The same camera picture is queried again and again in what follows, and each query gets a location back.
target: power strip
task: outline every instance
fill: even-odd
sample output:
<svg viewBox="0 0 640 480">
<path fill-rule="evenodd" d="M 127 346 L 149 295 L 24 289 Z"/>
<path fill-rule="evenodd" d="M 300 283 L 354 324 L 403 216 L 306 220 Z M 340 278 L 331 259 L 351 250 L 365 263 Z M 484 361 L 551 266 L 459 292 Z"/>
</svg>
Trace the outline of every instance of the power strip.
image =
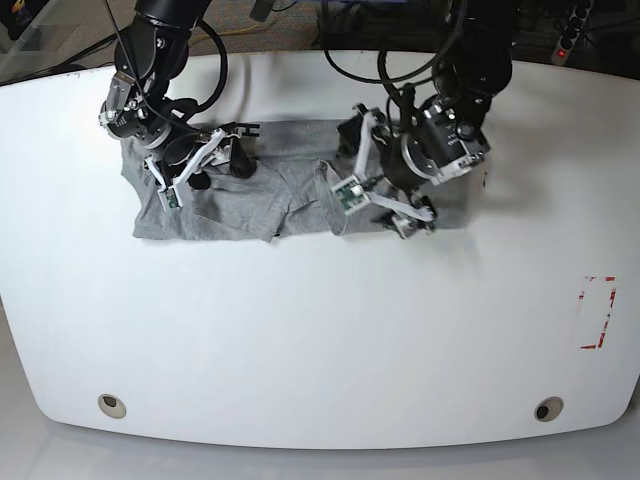
<svg viewBox="0 0 640 480">
<path fill-rule="evenodd" d="M 551 63 L 558 66 L 564 66 L 571 55 L 573 47 L 575 46 L 580 32 L 582 32 L 584 25 L 589 18 L 589 14 L 593 9 L 594 0 L 578 0 L 576 7 L 573 9 L 573 13 L 567 22 L 567 28 L 562 32 L 562 37 L 556 45 L 556 49 L 551 56 Z"/>
</svg>

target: white tabletop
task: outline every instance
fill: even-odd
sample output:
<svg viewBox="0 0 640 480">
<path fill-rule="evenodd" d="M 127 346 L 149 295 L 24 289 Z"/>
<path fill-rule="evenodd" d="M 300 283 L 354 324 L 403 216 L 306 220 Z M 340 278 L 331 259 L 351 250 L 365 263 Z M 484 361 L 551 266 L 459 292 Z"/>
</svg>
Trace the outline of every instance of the white tabletop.
<svg viewBox="0 0 640 480">
<path fill-rule="evenodd" d="M 374 74 L 372 54 L 338 59 Z M 421 61 L 398 55 L 393 71 Z M 204 99 L 216 67 L 193 60 L 174 93 Z M 487 120 L 494 178 L 465 231 L 193 244 L 131 237 L 138 200 L 118 143 L 97 126 L 110 74 L 0 90 L 12 112 L 0 120 L 0 292 L 50 418 L 356 449 L 547 435 L 625 411 L 640 371 L 637 83 L 517 65 Z M 213 113 L 346 118 L 383 100 L 318 53 L 258 55 L 232 59 Z M 350 272 L 348 293 L 336 269 Z M 249 299 L 245 284 L 256 286 Z M 606 341 L 581 349 L 599 343 L 607 289 L 617 293 Z M 100 412 L 104 393 L 125 402 L 123 420 Z M 564 411 L 537 422 L 552 396 Z"/>
</svg>

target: white table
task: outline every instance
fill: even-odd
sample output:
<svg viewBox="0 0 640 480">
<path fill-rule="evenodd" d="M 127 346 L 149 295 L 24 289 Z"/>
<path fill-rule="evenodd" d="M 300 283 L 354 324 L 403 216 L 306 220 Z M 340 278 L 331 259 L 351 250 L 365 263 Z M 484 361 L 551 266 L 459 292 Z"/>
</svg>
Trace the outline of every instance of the white table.
<svg viewBox="0 0 640 480">
<path fill-rule="evenodd" d="M 374 74 L 371 54 L 338 59 Z M 397 56 L 392 71 L 421 61 Z M 192 60 L 174 94 L 203 100 L 216 67 Z M 517 65 L 487 120 L 494 178 L 466 231 L 190 244 L 130 235 L 137 197 L 97 126 L 110 75 L 0 90 L 11 112 L 0 292 L 45 415 L 176 440 L 362 449 L 547 435 L 625 411 L 640 371 L 637 83 Z M 234 57 L 213 113 L 346 118 L 383 99 L 317 53 Z M 338 266 L 358 286 L 349 294 Z M 581 349 L 599 342 L 609 287 L 603 348 Z M 105 393 L 125 402 L 124 419 L 98 409 Z M 536 421 L 552 396 L 564 411 Z"/>
</svg>

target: gray cloth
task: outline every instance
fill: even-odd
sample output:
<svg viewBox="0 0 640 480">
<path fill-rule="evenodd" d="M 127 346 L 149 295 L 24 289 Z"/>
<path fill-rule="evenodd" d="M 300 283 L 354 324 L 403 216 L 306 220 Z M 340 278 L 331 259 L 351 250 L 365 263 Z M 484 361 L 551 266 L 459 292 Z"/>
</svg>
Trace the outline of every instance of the gray cloth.
<svg viewBox="0 0 640 480">
<path fill-rule="evenodd" d="M 211 188 L 195 191 L 190 206 L 170 212 L 163 210 L 155 179 L 144 168 L 144 158 L 149 152 L 133 139 L 123 140 L 122 175 L 134 187 L 141 203 L 133 235 L 150 240 L 260 239 L 269 242 L 275 236 L 331 230 L 336 234 L 381 231 L 379 224 L 372 223 L 384 213 L 380 207 L 369 206 L 348 219 L 338 218 L 338 224 L 348 221 L 342 229 L 335 227 L 335 212 L 340 209 L 325 209 L 318 202 L 314 180 L 323 166 L 329 163 L 333 173 L 341 177 L 353 171 L 352 160 L 336 159 L 336 127 L 340 123 L 335 120 L 261 124 L 259 138 L 242 139 L 247 154 L 258 160 L 253 177 L 235 178 L 228 165 L 206 167 Z M 378 162 L 371 163 L 376 168 Z M 440 187 L 425 186 L 438 209 L 439 228 L 459 228 L 464 223 L 470 200 L 465 178 Z M 334 219 L 333 228 L 327 216 Z"/>
</svg>

